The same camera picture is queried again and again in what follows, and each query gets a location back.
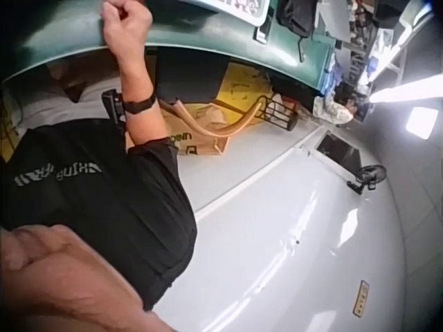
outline tan hose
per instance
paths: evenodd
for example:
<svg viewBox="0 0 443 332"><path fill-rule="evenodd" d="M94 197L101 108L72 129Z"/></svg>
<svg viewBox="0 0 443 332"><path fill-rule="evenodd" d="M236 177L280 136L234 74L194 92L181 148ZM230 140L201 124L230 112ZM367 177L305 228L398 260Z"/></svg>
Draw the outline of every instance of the tan hose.
<svg viewBox="0 0 443 332"><path fill-rule="evenodd" d="M230 124L229 126L221 129L214 129L209 131L203 128L198 122L189 114L188 110L181 103L180 100L174 105L168 104L162 100L160 102L160 107L165 111L176 114L180 119L182 119L192 130L200 133L201 135L211 136L216 138L227 138L234 136L241 132L251 121L254 119L255 114L262 107L261 102L257 102L249 111L247 111L240 120L236 123Z"/></svg>

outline black t-shirt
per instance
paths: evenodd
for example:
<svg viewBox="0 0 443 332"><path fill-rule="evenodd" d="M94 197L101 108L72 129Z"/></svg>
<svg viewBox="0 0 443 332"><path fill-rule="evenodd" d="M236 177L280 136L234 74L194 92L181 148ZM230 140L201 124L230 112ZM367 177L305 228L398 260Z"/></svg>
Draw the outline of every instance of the black t-shirt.
<svg viewBox="0 0 443 332"><path fill-rule="evenodd" d="M186 269L194 213L169 138L125 151L110 120L26 133L1 177L1 223L63 224L101 254L151 310Z"/></svg>

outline white container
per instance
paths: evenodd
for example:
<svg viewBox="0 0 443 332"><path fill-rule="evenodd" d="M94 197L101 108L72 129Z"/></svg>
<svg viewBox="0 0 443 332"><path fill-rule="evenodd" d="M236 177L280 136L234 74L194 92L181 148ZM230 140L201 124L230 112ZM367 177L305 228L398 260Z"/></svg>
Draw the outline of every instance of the white container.
<svg viewBox="0 0 443 332"><path fill-rule="evenodd" d="M239 19L246 21L253 26L262 26L266 20L266 15L269 9L269 2L271 0L255 0L258 5L255 7L255 12L247 12L243 8L246 6L240 6L237 8L236 3L252 3L253 0L182 0L184 2L191 3L196 6L201 6L215 10L217 12L226 12Z"/></svg>

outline black wristband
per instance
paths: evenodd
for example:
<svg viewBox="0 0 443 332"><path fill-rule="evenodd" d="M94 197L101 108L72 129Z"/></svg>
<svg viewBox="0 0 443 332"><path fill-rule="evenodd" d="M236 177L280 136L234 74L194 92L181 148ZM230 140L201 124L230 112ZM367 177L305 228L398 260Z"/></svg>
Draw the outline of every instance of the black wristband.
<svg viewBox="0 0 443 332"><path fill-rule="evenodd" d="M139 114L143 111L151 109L157 101L157 94L155 91L149 99L142 102L125 102L123 101L123 109L130 114Z"/></svg>

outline green counter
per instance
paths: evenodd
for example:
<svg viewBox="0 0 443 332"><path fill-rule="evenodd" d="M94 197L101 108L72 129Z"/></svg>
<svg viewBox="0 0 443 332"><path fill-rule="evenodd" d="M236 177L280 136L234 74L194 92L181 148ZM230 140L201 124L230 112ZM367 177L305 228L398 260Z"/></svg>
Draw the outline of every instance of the green counter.
<svg viewBox="0 0 443 332"><path fill-rule="evenodd" d="M154 25L147 46L175 46L229 55L271 68L319 90L333 39L303 41L300 63L298 36L273 20L268 44L253 39L255 27L227 14L215 13L177 0L147 0ZM277 0L272 0L275 7ZM0 79L53 59L104 48L102 0L47 1L33 20L18 23L2 45Z"/></svg>

